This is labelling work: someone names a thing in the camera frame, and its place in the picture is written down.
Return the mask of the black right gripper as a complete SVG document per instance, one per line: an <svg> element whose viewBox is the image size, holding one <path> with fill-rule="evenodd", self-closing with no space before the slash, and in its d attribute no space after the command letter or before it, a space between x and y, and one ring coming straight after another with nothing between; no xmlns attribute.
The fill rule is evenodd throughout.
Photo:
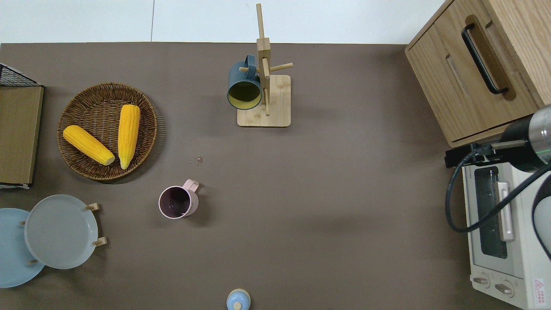
<svg viewBox="0 0 551 310"><path fill-rule="evenodd" d="M512 167L526 173L532 173L547 164L547 160L537 155L534 145L529 137L529 127L533 116L528 116L512 122L502 134L500 140L490 143L471 143L455 149L449 149L445 152L446 167L457 167L462 159L475 149L480 147L490 147L492 143L513 143L514 141L523 141L522 146L507 147L505 149L491 149L482 151L480 155L474 155L469 159L467 165L484 167L488 165L510 163Z"/></svg>

